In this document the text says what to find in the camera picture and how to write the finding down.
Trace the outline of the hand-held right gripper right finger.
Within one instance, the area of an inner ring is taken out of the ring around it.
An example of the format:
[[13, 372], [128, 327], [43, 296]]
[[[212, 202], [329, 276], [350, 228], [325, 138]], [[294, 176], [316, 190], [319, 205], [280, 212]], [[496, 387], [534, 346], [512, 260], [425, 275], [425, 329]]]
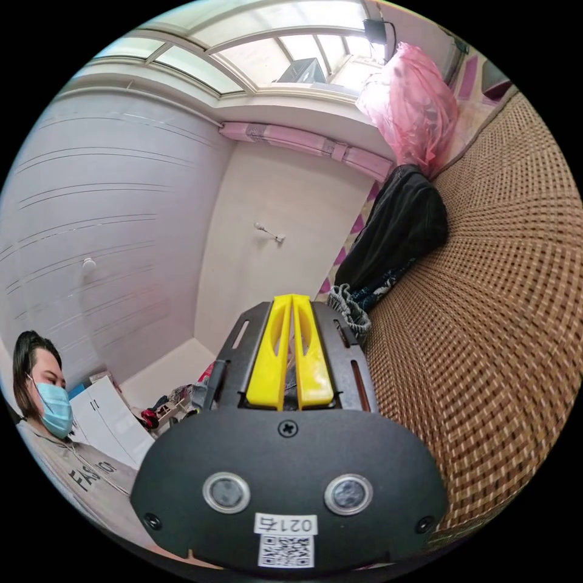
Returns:
[[291, 298], [298, 407], [300, 410], [328, 407], [334, 391], [312, 303], [304, 295]]

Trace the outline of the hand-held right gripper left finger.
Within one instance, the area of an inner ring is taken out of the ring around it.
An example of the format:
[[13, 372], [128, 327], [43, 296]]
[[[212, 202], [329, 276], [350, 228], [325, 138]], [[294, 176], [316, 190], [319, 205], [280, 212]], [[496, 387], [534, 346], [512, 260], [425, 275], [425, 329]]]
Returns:
[[246, 399], [253, 407], [284, 405], [292, 296], [275, 296], [259, 343]]

